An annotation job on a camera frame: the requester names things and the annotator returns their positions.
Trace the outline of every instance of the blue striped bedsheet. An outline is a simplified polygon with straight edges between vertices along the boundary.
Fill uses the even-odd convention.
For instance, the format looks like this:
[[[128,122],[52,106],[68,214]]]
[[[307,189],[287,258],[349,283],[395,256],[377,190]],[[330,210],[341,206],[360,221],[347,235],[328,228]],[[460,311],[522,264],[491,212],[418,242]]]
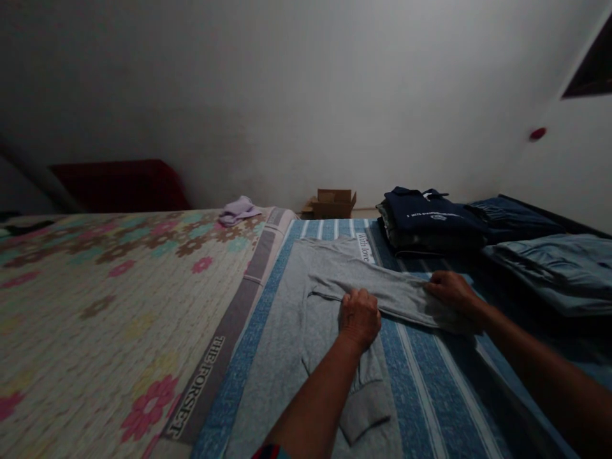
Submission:
[[[521,309],[513,307],[486,272],[452,259],[399,260],[388,249],[376,220],[295,221],[235,350],[193,458],[223,454],[293,241],[359,234],[367,235],[374,261],[385,268],[423,279],[436,270],[461,273],[481,298],[612,389],[609,343],[549,338]],[[384,317],[381,339],[405,457],[577,457],[487,335],[477,337],[474,347],[463,337]]]

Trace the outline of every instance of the hand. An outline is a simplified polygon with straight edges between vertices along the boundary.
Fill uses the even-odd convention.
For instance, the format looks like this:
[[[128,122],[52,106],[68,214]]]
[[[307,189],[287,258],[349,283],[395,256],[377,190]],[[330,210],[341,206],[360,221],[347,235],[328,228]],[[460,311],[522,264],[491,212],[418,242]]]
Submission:
[[[482,312],[484,301],[478,298],[474,290],[468,285],[462,275],[452,271],[436,271],[425,289],[442,300],[477,321]]]
[[[353,289],[350,294],[344,295],[340,308],[340,336],[357,344],[362,354],[374,342],[380,330],[381,312],[375,296],[368,294],[366,289]]]

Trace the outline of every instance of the bed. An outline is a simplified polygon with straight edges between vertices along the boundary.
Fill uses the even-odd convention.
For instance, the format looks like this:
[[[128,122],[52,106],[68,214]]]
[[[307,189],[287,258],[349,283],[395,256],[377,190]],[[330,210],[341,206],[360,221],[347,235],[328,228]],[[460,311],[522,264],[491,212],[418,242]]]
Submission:
[[[188,454],[295,218],[260,210],[12,219],[54,224],[0,242],[0,456]]]
[[[397,259],[376,220],[295,221],[237,345],[193,449],[193,458],[223,455],[275,290],[293,241],[356,238],[364,261],[428,279],[455,270],[476,292],[601,384],[612,389],[612,347],[601,338],[553,338],[515,292],[490,272],[458,258]],[[531,399],[487,335],[477,344],[443,331],[383,317],[381,339],[398,412],[404,456],[577,457]]]

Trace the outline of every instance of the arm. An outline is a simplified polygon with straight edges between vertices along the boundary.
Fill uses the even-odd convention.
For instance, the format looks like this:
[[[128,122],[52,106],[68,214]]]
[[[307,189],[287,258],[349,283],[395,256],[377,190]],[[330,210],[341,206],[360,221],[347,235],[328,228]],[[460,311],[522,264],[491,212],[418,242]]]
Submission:
[[[483,327],[538,406],[580,456],[610,453],[610,391],[478,298],[461,275],[435,272],[426,288]]]
[[[340,415],[361,354],[381,329],[377,300],[367,290],[345,295],[340,333],[266,437],[292,459],[330,457]]]

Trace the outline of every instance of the forearm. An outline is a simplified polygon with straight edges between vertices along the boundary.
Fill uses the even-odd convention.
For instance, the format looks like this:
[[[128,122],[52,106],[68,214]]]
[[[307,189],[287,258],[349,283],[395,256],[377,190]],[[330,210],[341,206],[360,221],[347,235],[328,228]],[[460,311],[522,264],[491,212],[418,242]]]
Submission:
[[[279,444],[292,459],[331,456],[360,358],[359,347],[339,335],[285,408],[265,444]]]
[[[538,406],[584,457],[612,449],[612,394],[496,308],[479,304],[478,319]]]

